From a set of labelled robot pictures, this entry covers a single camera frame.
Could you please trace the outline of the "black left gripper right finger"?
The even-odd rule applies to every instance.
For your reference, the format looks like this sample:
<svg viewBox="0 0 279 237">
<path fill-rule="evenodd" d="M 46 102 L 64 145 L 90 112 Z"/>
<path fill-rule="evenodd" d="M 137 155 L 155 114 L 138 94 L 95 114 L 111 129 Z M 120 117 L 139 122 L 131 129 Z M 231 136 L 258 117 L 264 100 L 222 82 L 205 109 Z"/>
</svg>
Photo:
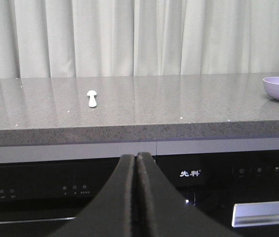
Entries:
<svg viewBox="0 0 279 237">
<path fill-rule="evenodd" d="M 169 182 L 152 155 L 137 155 L 138 208 L 144 237 L 236 237 L 197 208 Z"/>
</svg>

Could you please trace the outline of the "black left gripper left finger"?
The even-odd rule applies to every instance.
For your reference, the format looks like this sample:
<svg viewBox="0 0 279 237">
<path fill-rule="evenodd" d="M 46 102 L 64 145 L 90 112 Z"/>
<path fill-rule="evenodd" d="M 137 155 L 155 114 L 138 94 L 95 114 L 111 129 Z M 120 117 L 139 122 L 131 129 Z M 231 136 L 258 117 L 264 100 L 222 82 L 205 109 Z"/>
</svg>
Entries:
<svg viewBox="0 0 279 237">
<path fill-rule="evenodd" d="M 122 155 L 108 181 L 78 216 L 51 237 L 131 237 L 136 164 Z"/>
</svg>

